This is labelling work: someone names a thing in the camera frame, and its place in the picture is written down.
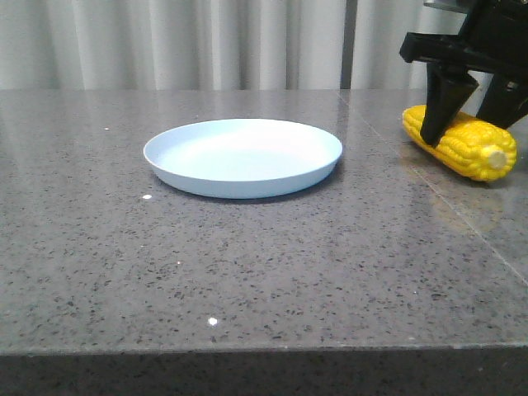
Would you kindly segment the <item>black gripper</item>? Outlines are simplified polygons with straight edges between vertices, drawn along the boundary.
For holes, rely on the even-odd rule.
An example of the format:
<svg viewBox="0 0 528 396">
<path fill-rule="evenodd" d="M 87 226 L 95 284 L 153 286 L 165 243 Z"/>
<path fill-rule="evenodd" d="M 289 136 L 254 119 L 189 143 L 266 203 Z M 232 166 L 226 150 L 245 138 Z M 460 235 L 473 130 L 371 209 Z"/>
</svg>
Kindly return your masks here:
<svg viewBox="0 0 528 396">
<path fill-rule="evenodd" d="M 478 119 L 507 129 L 527 116 L 527 82 L 510 80 L 527 78 L 527 4 L 522 1 L 477 1 L 458 34 L 408 32 L 399 54 L 407 63 L 429 63 L 420 129 L 429 146 L 440 143 L 479 86 L 467 70 L 496 74 L 478 109 Z"/>
</svg>

